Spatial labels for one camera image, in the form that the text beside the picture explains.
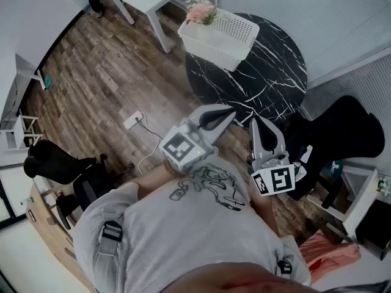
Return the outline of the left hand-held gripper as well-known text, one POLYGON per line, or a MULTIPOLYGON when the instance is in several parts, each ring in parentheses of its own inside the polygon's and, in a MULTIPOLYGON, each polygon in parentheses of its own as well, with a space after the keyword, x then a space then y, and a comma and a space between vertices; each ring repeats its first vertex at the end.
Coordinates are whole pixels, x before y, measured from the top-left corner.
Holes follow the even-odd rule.
POLYGON ((184 173, 213 152, 213 144, 236 117, 236 110, 225 104, 198 107, 179 127, 174 126, 159 149, 175 171, 184 173))

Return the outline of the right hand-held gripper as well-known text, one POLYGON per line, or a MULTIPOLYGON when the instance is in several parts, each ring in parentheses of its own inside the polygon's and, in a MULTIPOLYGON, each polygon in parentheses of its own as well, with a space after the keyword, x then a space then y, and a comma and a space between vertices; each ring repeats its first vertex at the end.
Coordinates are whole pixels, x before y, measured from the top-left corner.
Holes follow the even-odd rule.
POLYGON ((250 149, 254 160, 251 163, 251 178, 260 196, 281 194, 295 189, 294 165, 290 163, 285 151, 285 139, 281 130, 271 121, 255 117, 249 125, 250 149), (276 154, 261 158, 262 148, 276 154))

